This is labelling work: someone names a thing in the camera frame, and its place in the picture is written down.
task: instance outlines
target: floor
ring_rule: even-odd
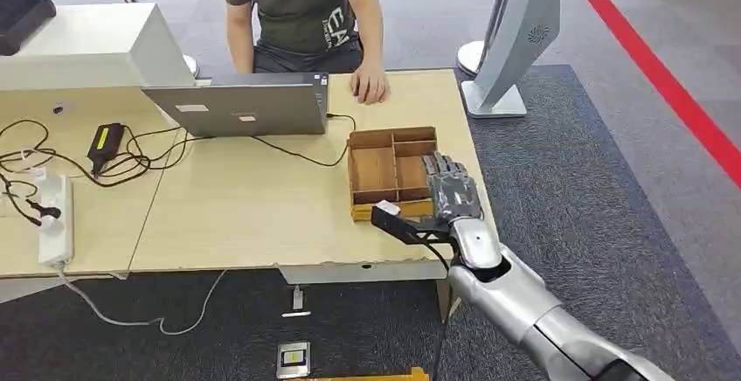
[[[205,74],[230,70],[223,0],[142,1],[160,4],[184,52],[199,60]],[[741,146],[738,0],[613,1]],[[460,45],[483,37],[492,2],[382,0],[387,67],[452,66]],[[741,190],[679,121],[588,2],[562,0],[561,5],[561,33],[538,63],[573,68],[732,344],[741,350]]]

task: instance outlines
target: yellow label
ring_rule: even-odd
[[[108,128],[103,128],[103,132],[100,134],[100,140],[98,141],[98,149],[103,149],[103,145],[106,144],[106,138],[108,138]]]

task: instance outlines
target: silver laptop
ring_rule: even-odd
[[[193,136],[319,135],[328,83],[326,73],[250,73],[142,90]]]

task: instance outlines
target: silver robotic arm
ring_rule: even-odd
[[[434,222],[406,221],[381,204],[373,209],[373,224],[406,244],[431,239],[425,236],[420,241],[421,233],[449,242],[456,257],[447,278],[455,293],[527,352],[549,380],[673,381],[647,359],[607,341],[562,308],[543,279],[488,228],[475,181],[461,164],[439,153],[425,157],[424,163]]]

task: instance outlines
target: man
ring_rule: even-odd
[[[226,36],[238,73],[353,73],[350,90],[359,102],[388,98],[378,0],[226,2]],[[262,29],[257,45],[252,25],[255,3]]]

